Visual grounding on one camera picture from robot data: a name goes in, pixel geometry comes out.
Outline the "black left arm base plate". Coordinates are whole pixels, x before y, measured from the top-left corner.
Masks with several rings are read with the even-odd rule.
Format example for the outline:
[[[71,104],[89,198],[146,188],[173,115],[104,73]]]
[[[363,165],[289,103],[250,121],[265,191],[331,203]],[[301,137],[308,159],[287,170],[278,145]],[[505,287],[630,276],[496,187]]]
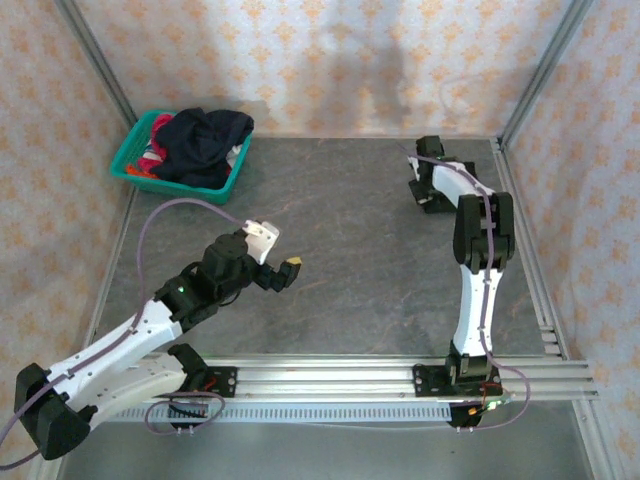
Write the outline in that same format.
[[[189,373],[178,392],[207,392],[233,398],[237,374],[238,369],[233,366],[206,366]]]

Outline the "aluminium frame post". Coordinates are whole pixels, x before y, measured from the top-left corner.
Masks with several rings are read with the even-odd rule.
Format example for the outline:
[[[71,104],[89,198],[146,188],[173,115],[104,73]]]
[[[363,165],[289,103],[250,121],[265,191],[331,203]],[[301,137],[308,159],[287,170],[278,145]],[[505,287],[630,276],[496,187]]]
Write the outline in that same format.
[[[53,3],[78,40],[83,53],[104,85],[116,109],[125,123],[132,127],[137,122],[138,116],[76,0],[53,0]]]
[[[502,134],[497,137],[501,151],[513,143],[593,3],[594,0],[571,0]]]

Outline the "navy blue garment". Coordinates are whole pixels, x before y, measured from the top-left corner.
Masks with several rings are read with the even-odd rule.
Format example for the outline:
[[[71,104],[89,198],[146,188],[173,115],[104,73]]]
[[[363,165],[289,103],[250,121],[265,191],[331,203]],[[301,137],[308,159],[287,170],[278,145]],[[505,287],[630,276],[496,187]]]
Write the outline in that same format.
[[[229,155],[253,130],[254,119],[235,110],[189,108],[162,114],[154,120],[150,138],[159,158],[145,171],[163,181],[219,190],[232,171]]]

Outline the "teal plastic basket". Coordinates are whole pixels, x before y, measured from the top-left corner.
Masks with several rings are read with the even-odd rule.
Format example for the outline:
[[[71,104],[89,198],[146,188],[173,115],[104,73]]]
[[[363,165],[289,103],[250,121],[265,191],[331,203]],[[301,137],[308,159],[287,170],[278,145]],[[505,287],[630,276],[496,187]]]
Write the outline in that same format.
[[[116,152],[109,169],[110,174],[114,178],[125,180],[143,191],[173,197],[192,197],[216,205],[226,204],[245,163],[252,141],[251,134],[246,137],[242,144],[227,180],[221,189],[195,188],[182,183],[131,175],[127,172],[127,167],[136,164],[137,160],[143,155],[147,144],[151,140],[152,124],[162,114],[170,114],[170,111],[149,110],[141,115]]]

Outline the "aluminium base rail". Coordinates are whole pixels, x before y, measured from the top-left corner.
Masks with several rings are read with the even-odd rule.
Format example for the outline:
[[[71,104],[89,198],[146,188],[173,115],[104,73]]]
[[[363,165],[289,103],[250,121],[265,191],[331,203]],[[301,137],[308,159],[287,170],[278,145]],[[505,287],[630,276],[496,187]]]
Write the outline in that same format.
[[[238,369],[236,402],[408,402],[416,399],[412,368],[441,357],[407,355],[252,354],[205,359]],[[500,378],[515,400],[598,400],[589,364],[557,356],[501,357]]]

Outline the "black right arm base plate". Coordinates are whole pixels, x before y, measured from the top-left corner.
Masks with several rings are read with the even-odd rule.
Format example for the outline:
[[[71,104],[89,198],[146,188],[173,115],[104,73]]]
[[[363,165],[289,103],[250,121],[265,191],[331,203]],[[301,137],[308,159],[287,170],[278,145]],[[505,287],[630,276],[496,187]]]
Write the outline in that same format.
[[[416,364],[412,375],[417,397],[499,397],[504,393],[501,382],[495,382],[498,369],[492,365],[463,371],[455,366]]]

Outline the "red and pink garment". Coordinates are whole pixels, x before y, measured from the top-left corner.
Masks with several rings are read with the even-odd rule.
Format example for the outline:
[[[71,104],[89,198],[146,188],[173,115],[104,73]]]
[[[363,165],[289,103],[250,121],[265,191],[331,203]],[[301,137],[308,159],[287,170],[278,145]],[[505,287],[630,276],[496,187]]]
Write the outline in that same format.
[[[154,178],[151,170],[161,165],[167,157],[167,148],[159,144],[157,134],[159,130],[173,119],[174,115],[162,113],[152,123],[150,139],[144,148],[142,155],[134,162],[132,167],[139,175]]]

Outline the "aluminium side frame rail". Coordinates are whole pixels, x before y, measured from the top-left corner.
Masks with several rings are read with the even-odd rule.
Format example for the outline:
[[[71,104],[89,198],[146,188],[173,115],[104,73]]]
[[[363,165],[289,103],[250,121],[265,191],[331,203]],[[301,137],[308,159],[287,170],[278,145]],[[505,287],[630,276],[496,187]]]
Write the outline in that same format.
[[[517,244],[536,308],[545,348],[544,360],[553,367],[574,368],[584,375],[586,381],[580,391],[560,391],[556,399],[569,405],[571,438],[584,451],[580,464],[586,467],[588,477],[592,480],[629,480],[613,430],[608,423],[608,408],[595,383],[591,365],[587,360],[570,353],[568,337],[542,273],[519,188],[508,164],[502,139],[494,137],[490,142],[501,185],[514,197]]]

